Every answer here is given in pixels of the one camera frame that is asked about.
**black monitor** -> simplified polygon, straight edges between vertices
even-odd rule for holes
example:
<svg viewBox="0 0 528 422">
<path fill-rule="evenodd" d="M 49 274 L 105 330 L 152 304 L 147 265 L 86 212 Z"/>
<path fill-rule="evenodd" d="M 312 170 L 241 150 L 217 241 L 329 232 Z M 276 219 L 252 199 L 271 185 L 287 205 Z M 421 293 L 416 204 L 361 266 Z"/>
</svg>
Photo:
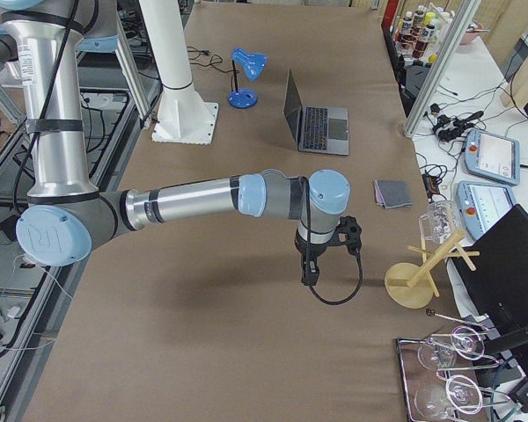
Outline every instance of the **black monitor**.
<svg viewBox="0 0 528 422">
<path fill-rule="evenodd" d="M 501 335 L 528 325 L 528 214 L 515 205 L 475 244 L 475 271 L 455 258 L 475 308 L 487 313 Z M 528 377 L 528 344 L 511 350 Z"/>
</svg>

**laptop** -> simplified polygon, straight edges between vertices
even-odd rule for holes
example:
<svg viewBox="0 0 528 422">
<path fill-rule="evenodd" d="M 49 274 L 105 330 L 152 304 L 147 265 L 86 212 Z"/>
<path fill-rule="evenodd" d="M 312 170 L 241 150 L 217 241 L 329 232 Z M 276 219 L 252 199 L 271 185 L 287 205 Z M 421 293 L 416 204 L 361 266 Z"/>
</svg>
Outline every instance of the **laptop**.
<svg viewBox="0 0 528 422">
<path fill-rule="evenodd" d="M 303 105 L 293 74 L 288 74 L 283 115 L 297 150 L 348 155 L 348 109 Z"/>
</svg>

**label sticker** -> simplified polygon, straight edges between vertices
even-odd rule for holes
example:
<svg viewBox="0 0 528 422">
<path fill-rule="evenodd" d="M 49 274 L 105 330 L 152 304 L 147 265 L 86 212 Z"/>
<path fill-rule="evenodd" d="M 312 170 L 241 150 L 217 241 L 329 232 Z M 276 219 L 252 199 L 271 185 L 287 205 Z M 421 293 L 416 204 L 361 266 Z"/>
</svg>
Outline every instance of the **label sticker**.
<svg viewBox="0 0 528 422">
<path fill-rule="evenodd" d="M 26 85 L 35 85 L 35 67 L 33 66 L 33 52 L 27 46 L 18 46 L 19 67 L 21 69 L 21 83 Z"/>
</svg>

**lamp shade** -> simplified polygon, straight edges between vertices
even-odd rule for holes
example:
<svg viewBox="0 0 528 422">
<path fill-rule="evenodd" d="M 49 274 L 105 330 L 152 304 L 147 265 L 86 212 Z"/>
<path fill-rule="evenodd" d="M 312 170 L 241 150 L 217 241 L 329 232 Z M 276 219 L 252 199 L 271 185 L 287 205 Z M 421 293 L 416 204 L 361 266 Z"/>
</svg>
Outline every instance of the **lamp shade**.
<svg viewBox="0 0 528 422">
<path fill-rule="evenodd" d="M 235 48 L 232 50 L 231 59 L 243 67 L 246 77 L 249 81 L 255 81 L 264 70 L 268 57 L 262 53 L 254 53 L 253 55 L 247 53 L 242 48 Z"/>
</svg>

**red object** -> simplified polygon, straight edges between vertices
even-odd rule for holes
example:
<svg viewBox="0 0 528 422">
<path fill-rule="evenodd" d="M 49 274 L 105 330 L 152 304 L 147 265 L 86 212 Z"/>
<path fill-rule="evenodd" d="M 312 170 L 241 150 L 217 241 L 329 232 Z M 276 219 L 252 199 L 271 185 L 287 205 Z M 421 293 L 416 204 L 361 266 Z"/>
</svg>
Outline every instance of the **red object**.
<svg viewBox="0 0 528 422">
<path fill-rule="evenodd" d="M 399 0 L 387 0 L 387 5 L 385 6 L 384 18 L 381 21 L 381 29 L 390 29 L 395 19 L 395 12 L 397 11 L 397 6 L 399 5 Z"/>
</svg>

